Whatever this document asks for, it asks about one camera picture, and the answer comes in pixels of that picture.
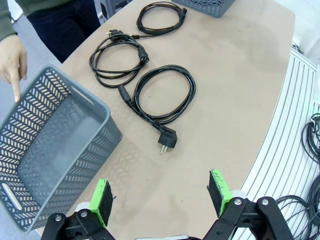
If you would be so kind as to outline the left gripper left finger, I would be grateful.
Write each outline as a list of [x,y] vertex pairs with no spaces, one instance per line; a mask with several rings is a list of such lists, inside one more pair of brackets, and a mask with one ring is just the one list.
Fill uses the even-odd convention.
[[42,240],[113,240],[107,230],[113,205],[113,194],[107,179],[100,179],[88,208],[71,216],[51,214],[44,227]]

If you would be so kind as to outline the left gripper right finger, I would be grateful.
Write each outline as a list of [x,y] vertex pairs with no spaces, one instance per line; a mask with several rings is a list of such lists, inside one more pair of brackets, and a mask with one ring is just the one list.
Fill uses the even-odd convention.
[[257,240],[291,240],[293,235],[276,201],[269,196],[256,202],[233,196],[221,172],[209,171],[207,186],[217,220],[205,240],[231,240],[237,230],[248,229]]

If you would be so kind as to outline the person's right hand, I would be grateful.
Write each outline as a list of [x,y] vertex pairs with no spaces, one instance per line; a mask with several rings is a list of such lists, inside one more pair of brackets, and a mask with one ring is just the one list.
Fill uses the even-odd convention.
[[0,41],[0,78],[12,85],[15,102],[21,97],[20,81],[27,79],[27,50],[16,34]]

